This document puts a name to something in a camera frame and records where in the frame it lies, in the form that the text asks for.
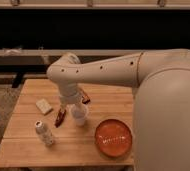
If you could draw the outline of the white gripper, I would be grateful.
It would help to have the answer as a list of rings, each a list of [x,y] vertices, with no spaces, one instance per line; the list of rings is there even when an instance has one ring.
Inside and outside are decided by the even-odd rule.
[[[59,100],[61,104],[69,105],[69,104],[77,104],[81,101],[81,93],[77,91],[74,95],[65,96],[60,95]]]

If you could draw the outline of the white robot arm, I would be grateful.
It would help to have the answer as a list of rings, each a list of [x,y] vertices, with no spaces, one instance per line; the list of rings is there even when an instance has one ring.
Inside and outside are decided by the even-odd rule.
[[[67,53],[47,69],[60,101],[80,101],[80,83],[130,87],[135,171],[190,171],[190,50],[143,51],[81,63]]]

